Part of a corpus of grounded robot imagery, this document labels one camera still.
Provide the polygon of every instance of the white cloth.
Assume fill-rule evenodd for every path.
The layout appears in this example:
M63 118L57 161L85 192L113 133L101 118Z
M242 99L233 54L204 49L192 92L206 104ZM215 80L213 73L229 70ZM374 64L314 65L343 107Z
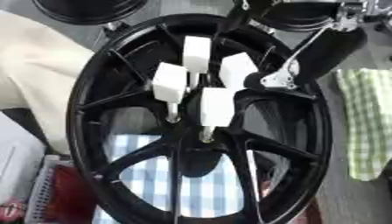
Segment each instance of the white cloth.
M43 24L1 10L0 27L0 109L31 109L51 146L69 153L68 97L93 53Z

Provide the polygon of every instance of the white foam block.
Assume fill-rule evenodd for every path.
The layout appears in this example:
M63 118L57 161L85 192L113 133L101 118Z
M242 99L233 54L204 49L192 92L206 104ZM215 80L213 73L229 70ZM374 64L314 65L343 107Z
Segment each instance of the white foam block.
M205 127L228 127L235 115L234 95L235 92L227 88L203 88L200 105L201 124Z
M191 74L204 74L208 71L211 56L211 39L202 37L185 37L183 66Z
M247 53L242 52L222 60L219 76L226 88L236 92L244 89L243 82L247 76L256 72L258 68L255 63Z
M154 79L152 89L157 100L169 103L181 103L186 91L186 68L161 62Z

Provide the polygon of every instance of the green checkered cloth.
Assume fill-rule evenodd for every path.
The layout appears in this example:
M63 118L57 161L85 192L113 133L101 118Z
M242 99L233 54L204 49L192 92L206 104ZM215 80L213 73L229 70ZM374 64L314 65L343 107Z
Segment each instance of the green checkered cloth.
M348 120L350 176L377 179L392 158L392 71L338 71Z

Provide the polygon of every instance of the red object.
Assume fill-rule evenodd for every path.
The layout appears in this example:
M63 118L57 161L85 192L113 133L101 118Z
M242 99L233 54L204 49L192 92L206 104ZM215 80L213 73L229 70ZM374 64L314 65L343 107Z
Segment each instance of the red object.
M80 174L64 165L56 166L54 171L52 197L45 213L47 221L91 223L96 200Z
M10 201L0 206L0 221L16 221L25 217L26 205Z

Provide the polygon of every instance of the black wheel rim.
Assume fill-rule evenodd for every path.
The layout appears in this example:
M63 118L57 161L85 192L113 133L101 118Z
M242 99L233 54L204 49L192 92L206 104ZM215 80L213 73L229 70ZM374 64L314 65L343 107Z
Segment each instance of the black wheel rim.
M32 0L48 17L72 25L101 25L125 18L145 6L147 0L69 1Z
M181 109L184 119L178 124L169 124L165 120L165 104L153 100L152 93L142 86L148 83L151 70L158 66L160 60L180 62L185 35L212 37L217 31L217 24L223 21L223 17L189 14L160 17L137 25L107 43L90 60L77 80L67 113L67 135L73 160L97 195L100 205L121 223L286 223L305 208L319 189L326 174L332 139L328 109L318 85L312 83L297 92L244 90L235 97L237 113L232 125L228 129L217 131L217 142L224 143L223 147L215 148L226 153L234 163L245 197L244 209L239 213L211 219L189 218L179 214L179 154L185 153L183 149L194 147L185 143L191 141L183 140L190 137L190 133L196 133L198 128L195 128L197 125L194 125L192 119L187 119L184 108ZM154 52L147 55L147 58L140 59L149 59L148 65L134 63L135 58L132 57L136 55L140 58L137 52L143 52L144 48L149 47L149 43L150 46L162 46L165 49L164 54ZM220 46L222 51L228 49L223 54L246 51L253 60L262 62L259 63L261 69L267 70L264 65L266 57L274 61L269 64L269 69L275 69L274 67L279 67L291 54L289 48L281 42L250 26L225 34L215 46L216 52L220 51ZM219 59L223 54L213 52L211 71L219 69ZM112 67L119 65L126 74L130 74L125 75L127 77L124 79L131 81L124 83L122 80L122 84L109 85L104 77L113 70ZM107 86L111 86L112 90L102 95L103 88ZM192 99L192 95L187 96L184 105ZM244 109L266 99L284 100L286 103L298 102L296 107L306 108L309 136L306 150L297 150L242 129ZM108 109L121 107L149 109L158 119L163 137L110 164L99 140L102 135L99 116ZM249 181L249 165L244 159L245 147L254 151L276 153L291 161L290 170L278 187L260 202L256 201L253 191L246 190L253 189L254 186L252 181ZM159 155L167 156L171 160L171 181L174 186L171 189L171 212L163 212L147 204L118 181L118 174L125 168Z
M288 32L312 32L331 23L336 16L335 3L283 3L255 20L272 28Z

